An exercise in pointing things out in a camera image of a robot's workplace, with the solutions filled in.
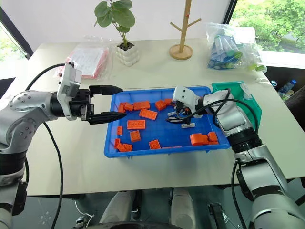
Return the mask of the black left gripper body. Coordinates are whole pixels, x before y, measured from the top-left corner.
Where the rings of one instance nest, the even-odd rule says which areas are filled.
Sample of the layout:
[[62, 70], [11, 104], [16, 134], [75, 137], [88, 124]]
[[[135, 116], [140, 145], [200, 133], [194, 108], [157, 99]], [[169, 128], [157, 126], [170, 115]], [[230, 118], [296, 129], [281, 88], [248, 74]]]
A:
[[82, 121], [93, 122], [94, 105], [91, 103], [89, 89], [79, 89], [69, 105], [73, 116], [80, 118]]

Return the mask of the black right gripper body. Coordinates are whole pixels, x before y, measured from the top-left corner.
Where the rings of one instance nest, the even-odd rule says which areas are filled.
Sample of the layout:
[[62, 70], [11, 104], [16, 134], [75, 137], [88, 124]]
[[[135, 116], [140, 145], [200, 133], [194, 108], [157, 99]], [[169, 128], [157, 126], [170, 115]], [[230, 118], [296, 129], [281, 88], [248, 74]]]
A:
[[190, 108], [184, 105], [184, 103], [177, 101], [176, 102], [176, 115], [178, 118], [186, 118], [187, 116], [191, 115], [192, 112]]

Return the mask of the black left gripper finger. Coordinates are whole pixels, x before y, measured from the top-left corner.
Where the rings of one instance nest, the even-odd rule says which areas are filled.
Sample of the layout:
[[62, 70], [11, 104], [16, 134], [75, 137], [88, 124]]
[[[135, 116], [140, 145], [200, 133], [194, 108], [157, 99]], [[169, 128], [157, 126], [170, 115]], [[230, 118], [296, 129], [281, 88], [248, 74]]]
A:
[[87, 117], [87, 121], [89, 122], [90, 125], [107, 124], [122, 119], [126, 115], [127, 115], [126, 113], [115, 112], [115, 111], [102, 112], [100, 114], [90, 114]]
[[89, 86], [90, 96], [114, 95], [123, 92], [122, 88], [113, 85], [91, 85]]

